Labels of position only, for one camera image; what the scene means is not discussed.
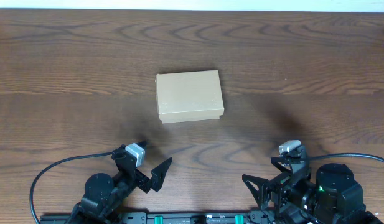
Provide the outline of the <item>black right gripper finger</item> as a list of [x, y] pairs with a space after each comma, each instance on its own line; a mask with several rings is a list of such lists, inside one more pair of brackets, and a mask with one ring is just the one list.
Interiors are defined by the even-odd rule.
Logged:
[[270, 162], [275, 166], [281, 173], [285, 172], [288, 174], [292, 174], [291, 169], [287, 169], [286, 166], [289, 165], [290, 158], [289, 157], [271, 157]]
[[258, 207], [265, 210], [270, 200], [270, 181], [268, 179], [243, 174], [242, 181], [250, 190]]

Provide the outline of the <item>brown cardboard box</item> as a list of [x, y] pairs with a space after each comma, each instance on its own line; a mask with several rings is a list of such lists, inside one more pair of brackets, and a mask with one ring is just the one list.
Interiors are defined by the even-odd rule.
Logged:
[[156, 101], [162, 123], [219, 119], [225, 110], [218, 70], [158, 74]]

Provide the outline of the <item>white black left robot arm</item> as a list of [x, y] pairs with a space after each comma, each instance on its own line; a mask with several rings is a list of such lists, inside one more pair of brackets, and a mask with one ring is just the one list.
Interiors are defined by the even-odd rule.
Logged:
[[143, 164], [146, 143], [139, 142], [121, 145], [110, 152], [118, 173], [111, 177], [108, 174], [92, 175], [85, 184], [85, 193], [79, 203], [74, 206], [66, 223], [298, 223], [301, 221], [298, 211], [286, 204], [285, 200], [277, 200], [272, 209], [260, 205], [257, 210], [249, 212], [218, 213], [163, 213], [144, 212], [118, 213], [116, 209], [123, 201], [139, 188], [148, 193], [161, 190], [172, 158], [166, 159], [151, 171], [147, 177], [138, 170]]

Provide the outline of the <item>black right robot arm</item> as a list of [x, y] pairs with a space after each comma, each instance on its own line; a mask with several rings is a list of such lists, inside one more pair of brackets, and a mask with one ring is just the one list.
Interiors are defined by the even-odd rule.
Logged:
[[271, 158], [279, 175], [271, 180], [242, 176], [262, 213], [261, 223], [380, 222], [366, 209], [363, 187], [347, 165], [324, 164], [311, 182], [312, 160], [299, 140], [290, 140], [279, 146], [279, 156]]

